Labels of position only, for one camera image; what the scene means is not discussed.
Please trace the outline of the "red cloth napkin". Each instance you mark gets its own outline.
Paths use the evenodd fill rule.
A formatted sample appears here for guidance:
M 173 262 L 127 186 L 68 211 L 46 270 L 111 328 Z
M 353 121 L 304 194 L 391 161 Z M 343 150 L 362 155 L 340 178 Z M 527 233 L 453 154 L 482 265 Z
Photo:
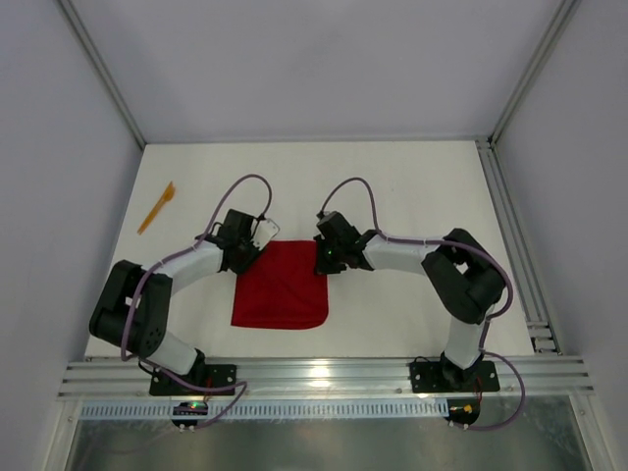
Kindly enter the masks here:
M 329 315 L 328 280 L 315 273 L 313 240 L 270 242 L 236 277 L 231 325 L 248 329 L 308 330 Z

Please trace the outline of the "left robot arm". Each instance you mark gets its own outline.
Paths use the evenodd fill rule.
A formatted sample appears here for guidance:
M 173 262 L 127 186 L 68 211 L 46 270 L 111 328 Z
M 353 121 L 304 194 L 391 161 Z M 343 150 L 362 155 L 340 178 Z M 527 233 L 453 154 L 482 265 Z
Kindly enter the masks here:
M 115 263 L 89 321 L 89 333 L 117 347 L 126 360 L 149 366 L 152 396 L 236 393 L 236 366 L 212 366 L 205 354 L 168 331 L 171 298 L 222 273 L 242 275 L 279 233 L 277 224 L 230 210 L 222 223 L 184 250 L 151 266 Z

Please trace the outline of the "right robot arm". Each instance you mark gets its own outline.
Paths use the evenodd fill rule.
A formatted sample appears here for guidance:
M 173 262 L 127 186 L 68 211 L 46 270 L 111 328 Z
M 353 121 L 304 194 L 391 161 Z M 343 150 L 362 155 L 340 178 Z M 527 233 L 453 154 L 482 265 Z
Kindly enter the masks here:
M 338 211 L 321 211 L 317 218 L 316 274 L 353 269 L 425 276 L 452 316 L 440 359 L 410 364 L 412 389 L 468 392 L 477 387 L 490 314 L 507 289 L 505 275 L 484 247 L 462 229 L 442 239 L 402 239 L 375 229 L 361 233 Z

